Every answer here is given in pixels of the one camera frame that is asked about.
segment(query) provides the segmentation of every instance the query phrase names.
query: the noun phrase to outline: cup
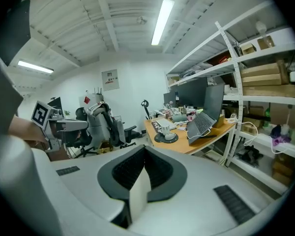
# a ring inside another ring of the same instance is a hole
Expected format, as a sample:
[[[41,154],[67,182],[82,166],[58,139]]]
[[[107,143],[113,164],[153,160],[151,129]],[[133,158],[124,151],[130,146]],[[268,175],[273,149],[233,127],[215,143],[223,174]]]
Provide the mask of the cup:
[[[167,135],[167,134],[169,134],[169,132],[170,132],[170,130],[169,130],[169,125],[167,125],[167,126],[162,126],[161,131],[162,131],[162,134],[163,134],[163,135]]]

